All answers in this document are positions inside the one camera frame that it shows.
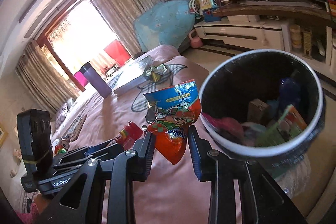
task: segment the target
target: silver bolt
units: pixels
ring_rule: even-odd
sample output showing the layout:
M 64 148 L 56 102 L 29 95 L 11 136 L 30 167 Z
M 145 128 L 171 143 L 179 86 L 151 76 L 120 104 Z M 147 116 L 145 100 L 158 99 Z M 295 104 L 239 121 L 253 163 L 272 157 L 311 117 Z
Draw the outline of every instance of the silver bolt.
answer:
M 210 156 L 214 156 L 214 157 L 219 155 L 219 151 L 216 150 L 216 149 L 212 149 L 208 153 L 209 153 Z
M 88 166 L 94 166 L 94 165 L 96 165 L 97 164 L 97 160 L 96 159 L 89 159 L 88 161 L 87 161 L 87 164 L 88 164 Z
M 125 152 L 125 155 L 126 156 L 128 156 L 128 157 L 132 157 L 132 156 L 134 156 L 135 155 L 135 151 L 134 150 L 127 150 L 126 152 Z
M 249 165 L 256 165 L 257 162 L 255 160 L 248 160 L 247 163 Z

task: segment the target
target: drawer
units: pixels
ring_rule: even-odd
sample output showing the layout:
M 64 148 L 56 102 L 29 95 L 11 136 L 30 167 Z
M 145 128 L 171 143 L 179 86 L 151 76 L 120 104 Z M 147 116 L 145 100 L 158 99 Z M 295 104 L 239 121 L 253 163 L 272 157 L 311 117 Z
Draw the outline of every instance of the drawer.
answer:
M 200 38 L 222 40 L 225 44 L 250 49 L 273 48 L 284 50 L 281 29 L 260 29 L 231 26 L 197 27 Z

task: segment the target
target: red bottle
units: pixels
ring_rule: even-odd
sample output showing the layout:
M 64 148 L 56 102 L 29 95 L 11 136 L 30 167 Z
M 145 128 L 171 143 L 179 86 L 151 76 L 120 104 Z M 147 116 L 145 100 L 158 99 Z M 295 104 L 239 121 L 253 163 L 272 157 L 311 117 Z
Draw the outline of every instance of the red bottle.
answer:
M 109 145 L 118 143 L 124 147 L 124 150 L 131 149 L 137 139 L 143 135 L 143 131 L 134 122 L 128 122 L 117 136 L 109 143 Z

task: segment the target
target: pink kettlebell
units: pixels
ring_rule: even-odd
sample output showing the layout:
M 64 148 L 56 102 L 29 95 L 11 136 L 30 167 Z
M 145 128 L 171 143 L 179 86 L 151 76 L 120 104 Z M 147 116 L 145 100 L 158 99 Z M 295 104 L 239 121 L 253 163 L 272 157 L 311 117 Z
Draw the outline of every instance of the pink kettlebell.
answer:
M 203 42 L 200 39 L 200 37 L 198 36 L 198 34 L 196 33 L 196 35 L 194 37 L 191 36 L 192 33 L 196 32 L 195 29 L 192 29 L 189 33 L 189 38 L 190 38 L 190 46 L 192 48 L 199 48 L 203 46 Z

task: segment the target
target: wooden door frame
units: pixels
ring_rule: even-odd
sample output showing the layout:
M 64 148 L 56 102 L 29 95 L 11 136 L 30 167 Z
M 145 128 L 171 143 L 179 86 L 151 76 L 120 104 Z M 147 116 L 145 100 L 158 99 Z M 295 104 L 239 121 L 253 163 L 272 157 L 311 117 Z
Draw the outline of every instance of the wooden door frame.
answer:
M 44 28 L 42 33 L 36 39 L 37 44 L 42 48 L 44 45 L 48 48 L 51 55 L 55 58 L 60 67 L 64 70 L 67 76 L 71 79 L 71 81 L 80 89 L 80 91 L 85 91 L 83 85 L 76 79 L 76 77 L 70 72 L 65 63 L 61 60 L 61 58 L 57 55 L 54 48 L 50 44 L 47 37 L 56 29 L 56 27 L 62 22 L 62 20 L 71 12 L 79 3 L 83 0 L 71 0 L 64 8 L 62 8 L 57 15 L 51 20 L 51 22 Z

